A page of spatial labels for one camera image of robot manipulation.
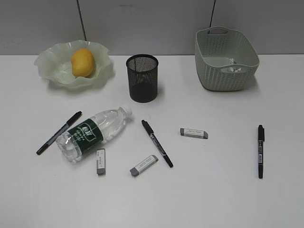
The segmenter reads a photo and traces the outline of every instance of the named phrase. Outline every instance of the basket handle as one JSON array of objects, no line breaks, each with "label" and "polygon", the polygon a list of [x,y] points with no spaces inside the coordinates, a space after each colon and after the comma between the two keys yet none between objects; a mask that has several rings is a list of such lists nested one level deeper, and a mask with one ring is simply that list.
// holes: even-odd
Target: basket handle
[{"label": "basket handle", "polygon": [[223,27],[223,26],[213,26],[213,27],[205,29],[205,31],[208,32],[208,31],[212,31],[212,30],[215,30],[215,29],[217,29],[217,30],[223,30],[223,31],[225,31],[227,33],[230,31],[230,29],[228,29],[226,27]]},{"label": "basket handle", "polygon": [[[237,72],[230,72],[229,68],[231,68],[231,67],[241,68],[241,70],[237,71]],[[231,65],[228,65],[228,66],[221,66],[218,69],[220,69],[220,71],[223,72],[223,73],[239,74],[239,73],[244,73],[244,72],[249,71],[251,69],[251,67],[246,66],[246,65],[242,65],[242,64],[231,64]]]}]

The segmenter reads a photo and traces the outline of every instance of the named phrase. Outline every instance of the eraser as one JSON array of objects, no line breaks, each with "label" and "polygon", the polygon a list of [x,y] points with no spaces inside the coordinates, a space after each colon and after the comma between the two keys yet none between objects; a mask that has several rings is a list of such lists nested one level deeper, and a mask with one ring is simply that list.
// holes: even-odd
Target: eraser
[{"label": "eraser", "polygon": [[105,149],[98,149],[96,154],[97,174],[105,174]]},{"label": "eraser", "polygon": [[180,135],[192,138],[208,139],[208,133],[201,130],[181,128]]},{"label": "eraser", "polygon": [[141,174],[143,171],[145,171],[147,168],[152,166],[154,163],[158,161],[158,158],[155,155],[150,155],[145,160],[143,160],[141,163],[130,169],[130,173],[132,176],[136,177],[139,174]]}]

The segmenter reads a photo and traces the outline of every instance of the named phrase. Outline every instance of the black cable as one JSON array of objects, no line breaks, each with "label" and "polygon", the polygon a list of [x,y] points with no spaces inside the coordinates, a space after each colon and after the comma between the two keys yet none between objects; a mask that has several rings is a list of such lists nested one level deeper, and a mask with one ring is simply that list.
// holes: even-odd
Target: black cable
[{"label": "black cable", "polygon": [[81,22],[81,27],[82,27],[82,31],[84,33],[84,37],[85,37],[85,41],[86,41],[86,31],[85,31],[85,27],[84,27],[84,23],[82,21],[82,16],[81,16],[81,12],[80,12],[80,6],[79,6],[79,2],[77,1],[77,7],[78,7],[78,12],[79,12],[79,17],[80,17],[80,22]]},{"label": "black cable", "polygon": [[217,2],[217,0],[214,0],[214,1],[213,1],[213,8],[212,8],[212,14],[211,14],[211,20],[210,20],[209,28],[210,28],[211,25],[212,25],[213,13],[214,13],[215,3],[216,3],[216,2]]}]

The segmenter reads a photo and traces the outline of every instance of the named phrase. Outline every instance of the green label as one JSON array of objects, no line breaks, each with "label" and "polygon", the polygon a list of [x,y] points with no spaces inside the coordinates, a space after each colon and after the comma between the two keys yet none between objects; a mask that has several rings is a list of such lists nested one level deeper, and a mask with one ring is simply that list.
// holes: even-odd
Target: green label
[{"label": "green label", "polygon": [[72,138],[82,152],[85,152],[86,149],[104,139],[98,126],[91,119],[83,121],[81,124],[68,130],[68,132],[72,135]]}]

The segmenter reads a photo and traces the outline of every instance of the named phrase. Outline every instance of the black marker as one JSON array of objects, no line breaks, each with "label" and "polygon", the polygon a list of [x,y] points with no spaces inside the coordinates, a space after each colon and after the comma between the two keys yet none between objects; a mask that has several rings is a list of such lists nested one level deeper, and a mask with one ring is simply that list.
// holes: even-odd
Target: black marker
[{"label": "black marker", "polygon": [[263,142],[265,141],[265,134],[264,134],[264,128],[262,125],[259,125],[258,127],[258,136],[257,136],[257,142],[258,142],[258,177],[259,179],[263,178],[263,161],[264,161],[264,155],[263,155]]},{"label": "black marker", "polygon": [[36,152],[36,154],[40,155],[42,154],[55,140],[58,138],[59,135],[61,135],[63,132],[65,132],[73,123],[76,122],[76,120],[79,119],[79,117],[82,115],[82,112],[75,113],[67,122],[65,125],[62,126],[43,146],[40,147],[40,149]]},{"label": "black marker", "polygon": [[142,120],[142,124],[143,127],[145,128],[145,130],[147,131],[148,135],[150,136],[150,138],[152,139],[153,143],[155,144],[155,146],[157,147],[157,149],[160,151],[162,157],[164,158],[164,160],[167,162],[167,164],[169,165],[170,168],[173,167],[172,162],[170,161],[170,158],[168,157],[168,155],[166,154],[165,150],[162,148],[161,144],[159,143],[159,141],[157,140],[157,138],[154,135],[154,131],[152,130],[152,128],[149,126],[149,124]]}]

